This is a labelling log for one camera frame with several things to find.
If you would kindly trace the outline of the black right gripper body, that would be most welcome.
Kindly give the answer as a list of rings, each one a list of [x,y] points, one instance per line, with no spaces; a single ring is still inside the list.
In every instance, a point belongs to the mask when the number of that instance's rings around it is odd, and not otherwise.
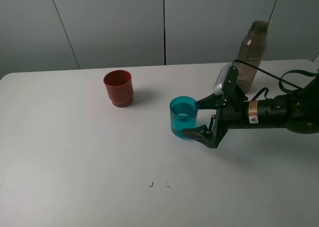
[[[202,143],[217,148],[230,129],[284,128],[289,114],[289,99],[285,96],[266,100],[245,101],[236,111],[226,99],[225,107],[216,110],[209,125],[211,137]]]

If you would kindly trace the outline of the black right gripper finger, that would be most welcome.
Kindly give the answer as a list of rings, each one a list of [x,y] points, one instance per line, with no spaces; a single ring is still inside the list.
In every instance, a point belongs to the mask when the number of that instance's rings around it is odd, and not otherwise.
[[[211,137],[211,131],[205,124],[194,128],[184,128],[181,133],[184,137],[193,140],[207,140]]]
[[[218,110],[225,107],[225,96],[215,93],[195,102],[199,110]]]

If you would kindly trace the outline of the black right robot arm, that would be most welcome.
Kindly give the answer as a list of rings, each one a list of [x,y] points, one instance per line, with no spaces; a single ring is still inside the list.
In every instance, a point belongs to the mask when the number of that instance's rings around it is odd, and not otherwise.
[[[183,129],[182,135],[208,148],[217,148],[230,129],[285,128],[294,133],[314,134],[319,131],[319,75],[298,70],[313,77],[304,88],[287,90],[272,99],[248,100],[236,84],[238,70],[231,65],[223,68],[217,87],[210,96],[196,101],[200,110],[215,110],[209,126]]]

